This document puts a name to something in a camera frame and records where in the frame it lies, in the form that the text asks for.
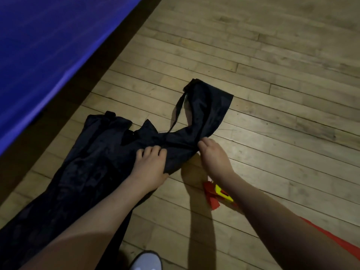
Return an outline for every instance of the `white sneaker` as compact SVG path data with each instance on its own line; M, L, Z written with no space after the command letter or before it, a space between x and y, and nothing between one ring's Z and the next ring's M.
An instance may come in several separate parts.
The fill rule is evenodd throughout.
M133 260L129 270L162 270L161 259L154 251L142 251Z

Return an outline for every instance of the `black bag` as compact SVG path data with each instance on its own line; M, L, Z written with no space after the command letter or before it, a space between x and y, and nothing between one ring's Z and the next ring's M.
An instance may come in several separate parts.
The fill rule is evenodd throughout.
M164 172L178 170L197 151L198 141L210 136L225 116L233 96L193 79L176 105L176 123L185 96L192 112L191 126L158 133L149 120L137 131L132 122L107 111L89 115L84 128L46 191L0 230L0 265L16 270L61 232L109 195L133 168L138 149L160 145L167 149ZM115 233L97 268L115 262L131 212Z

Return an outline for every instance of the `left hand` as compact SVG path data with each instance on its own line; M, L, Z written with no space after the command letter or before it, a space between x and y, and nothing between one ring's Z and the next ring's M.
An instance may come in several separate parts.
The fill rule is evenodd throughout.
M164 173L166 153L166 149L161 149L160 146L138 150L129 179L136 180L146 192L157 189L169 176Z

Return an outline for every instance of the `yellow object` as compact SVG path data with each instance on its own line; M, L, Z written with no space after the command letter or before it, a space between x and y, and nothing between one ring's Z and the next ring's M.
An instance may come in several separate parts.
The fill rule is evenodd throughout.
M221 189L221 187L219 187L218 185L215 185L215 192L217 195L223 197L224 199L233 202L234 200L225 192Z

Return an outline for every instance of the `blue mat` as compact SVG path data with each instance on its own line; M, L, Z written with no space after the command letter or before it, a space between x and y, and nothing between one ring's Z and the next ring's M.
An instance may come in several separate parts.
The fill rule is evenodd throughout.
M0 154L140 0L0 0Z

